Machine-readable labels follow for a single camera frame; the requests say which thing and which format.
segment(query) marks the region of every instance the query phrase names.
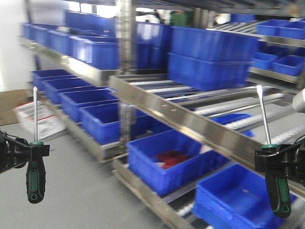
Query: black clamp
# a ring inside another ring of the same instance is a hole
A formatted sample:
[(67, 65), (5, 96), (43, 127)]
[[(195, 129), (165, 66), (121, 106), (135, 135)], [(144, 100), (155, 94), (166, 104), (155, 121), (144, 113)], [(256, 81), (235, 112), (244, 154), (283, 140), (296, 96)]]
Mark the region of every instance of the black clamp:
[(287, 180), (305, 184), (305, 143), (263, 146), (255, 151), (255, 170), (265, 173), (274, 214), (281, 218), (288, 217), (291, 199)]

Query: concrete floor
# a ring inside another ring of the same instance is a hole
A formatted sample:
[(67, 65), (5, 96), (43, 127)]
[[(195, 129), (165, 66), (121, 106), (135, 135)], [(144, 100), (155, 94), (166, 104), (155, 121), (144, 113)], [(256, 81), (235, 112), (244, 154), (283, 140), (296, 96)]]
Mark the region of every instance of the concrete floor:
[[(32, 140), (19, 124), (0, 129)], [(36, 205), (28, 202), (26, 166), (1, 174), (0, 228), (168, 229), (113, 175), (110, 162), (98, 163), (66, 132), (44, 143), (51, 146), (44, 159), (44, 200)]]

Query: metal shelf edge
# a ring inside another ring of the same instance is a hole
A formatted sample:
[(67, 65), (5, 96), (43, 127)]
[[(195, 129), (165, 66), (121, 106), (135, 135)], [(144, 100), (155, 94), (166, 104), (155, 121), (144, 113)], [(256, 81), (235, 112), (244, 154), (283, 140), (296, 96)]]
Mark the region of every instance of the metal shelf edge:
[(287, 81), (290, 83), (297, 83), (297, 80), (298, 80), (298, 76), (291, 76), (291, 75), (276, 73), (276, 72), (273, 72), (270, 70), (264, 70), (264, 69), (255, 68), (255, 67), (251, 67), (249, 69), (249, 72), (259, 74), (259, 75), (264, 75), (264, 76), (271, 77), (271, 78), (275, 78), (278, 80)]

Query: wall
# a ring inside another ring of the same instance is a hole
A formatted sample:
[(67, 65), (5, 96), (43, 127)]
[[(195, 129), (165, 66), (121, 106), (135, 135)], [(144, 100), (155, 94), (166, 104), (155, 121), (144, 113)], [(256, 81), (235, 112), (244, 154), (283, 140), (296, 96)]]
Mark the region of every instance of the wall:
[[(63, 24), (66, 1), (29, 0), (34, 23)], [(20, 22), (27, 21), (23, 0), (0, 1), (0, 91), (7, 88), (23, 88), (31, 80), (30, 71), (35, 70), (33, 56), (18, 42)], [(43, 62), (44, 69), (58, 68)]]

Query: blue plastic bin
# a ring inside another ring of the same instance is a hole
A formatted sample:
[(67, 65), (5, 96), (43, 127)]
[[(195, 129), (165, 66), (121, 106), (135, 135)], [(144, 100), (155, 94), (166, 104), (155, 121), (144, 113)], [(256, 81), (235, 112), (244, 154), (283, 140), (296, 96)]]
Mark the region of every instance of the blue plastic bin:
[(280, 27), (290, 24), (287, 20), (271, 19), (256, 25), (256, 33), (268, 36), (278, 36), (280, 34)]
[(230, 22), (251, 22), (255, 20), (254, 14), (232, 13)]
[(258, 38), (256, 37), (221, 31), (206, 31), (199, 59), (206, 61), (251, 61), (257, 49)]
[(167, 48), (153, 47), (149, 68), (150, 69), (167, 69), (168, 52), (169, 52), (169, 50)]
[(20, 23), (20, 28), (21, 28), (21, 35), (25, 38), (28, 38), (30, 40), (31, 39), (31, 24), (30, 23), (26, 23), (26, 22), (22, 22)]
[(50, 30), (48, 31), (50, 34), (50, 48), (71, 56), (71, 42), (69, 39), (69, 34), (55, 31), (55, 30)]
[(206, 61), (251, 61), (258, 38), (239, 34), (174, 27), (172, 52)]
[(303, 56), (303, 57), (305, 57), (305, 48), (303, 48), (303, 47), (297, 48), (297, 49), (293, 52), (293, 55), (294, 55), (294, 56)]
[(245, 85), (252, 62), (209, 62), (170, 53), (169, 78), (203, 91)]
[(85, 88), (85, 90), (87, 89), (86, 91), (96, 88), (95, 86), (92, 86), (90, 83), (82, 80), (81, 78), (47, 80), (42, 82), (42, 84), (44, 85), (45, 94), (55, 104), (61, 103), (61, 98), (59, 96), (59, 93), (82, 91), (80, 87), (84, 87), (84, 86), (87, 86)]
[(206, 30), (173, 26), (172, 53), (198, 58)]
[(75, 122), (80, 122), (81, 107), (111, 104), (118, 102), (109, 90), (92, 90), (60, 93), (61, 108)]
[[(244, 118), (252, 117), (252, 114), (247, 113), (233, 113), (233, 114), (226, 114), (220, 117), (213, 118), (215, 122), (218, 122), (222, 125), (226, 125), (228, 123), (236, 122), (242, 120)], [(254, 133), (252, 130), (243, 131), (242, 134), (247, 135), (248, 137), (254, 137)]]
[(305, 21), (295, 21), (279, 29), (280, 37), (305, 39)]
[(288, 55), (289, 48), (272, 45), (263, 49), (262, 52), (267, 54), (277, 55), (278, 57), (283, 57)]
[[(201, 144), (175, 130), (127, 143), (129, 168), (160, 196), (164, 196), (203, 174), (217, 169), (228, 159), (214, 151), (200, 154)], [(178, 150), (192, 158), (163, 169), (157, 154)]]
[(152, 44), (137, 43), (137, 66), (138, 68), (148, 68), (150, 66), (153, 51)]
[(32, 71), (32, 83), (37, 86), (40, 91), (44, 90), (42, 81), (53, 80), (56, 79), (55, 77), (60, 77), (59, 79), (75, 78), (74, 75), (63, 69)]
[(104, 70), (119, 68), (119, 45), (117, 42), (85, 41), (86, 63)]
[(104, 36), (70, 36), (71, 40), (71, 56), (80, 60), (86, 61), (87, 50), (85, 41), (93, 42), (118, 42), (115, 38), (104, 37)]
[(269, 70), (273, 66), (273, 62), (278, 59), (278, 56), (267, 54), (263, 52), (256, 52), (253, 57), (254, 64), (252, 65), (255, 68), (261, 68)]
[(277, 73), (297, 76), (304, 69), (305, 58), (301, 56), (286, 56), (273, 63), (273, 69)]
[(138, 42), (152, 44), (154, 47), (170, 48), (173, 29), (170, 25), (159, 23), (137, 23)]
[[(104, 145), (120, 140), (118, 104), (105, 104), (81, 108), (81, 125), (96, 141)], [(137, 123), (132, 127), (132, 139), (148, 131), (151, 134), (170, 130), (170, 127), (138, 111)]]
[(265, 179), (238, 164), (197, 183), (193, 213), (215, 229), (275, 229), (284, 220), (271, 210)]

